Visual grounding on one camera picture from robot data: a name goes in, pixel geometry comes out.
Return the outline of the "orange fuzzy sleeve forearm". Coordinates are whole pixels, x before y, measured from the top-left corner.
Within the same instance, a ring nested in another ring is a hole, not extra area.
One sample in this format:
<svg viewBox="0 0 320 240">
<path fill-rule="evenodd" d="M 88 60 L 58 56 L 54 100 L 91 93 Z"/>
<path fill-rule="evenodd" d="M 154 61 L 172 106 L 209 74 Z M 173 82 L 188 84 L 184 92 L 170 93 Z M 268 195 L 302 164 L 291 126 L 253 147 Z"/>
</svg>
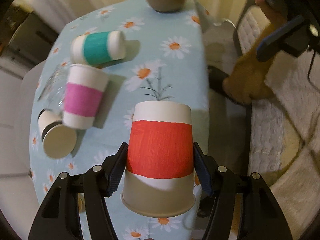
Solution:
<svg viewBox="0 0 320 240">
<path fill-rule="evenodd" d="M 231 75 L 223 80 L 223 91 L 234 101 L 249 105 L 253 100 L 269 99 L 274 97 L 272 90 L 265 85 L 265 79 L 274 57 L 266 62 L 258 62 L 257 47 L 261 41 L 286 23 L 286 19 L 271 9 L 265 0 L 254 0 L 270 21 L 261 32 L 249 51 L 237 60 Z"/>
</svg>

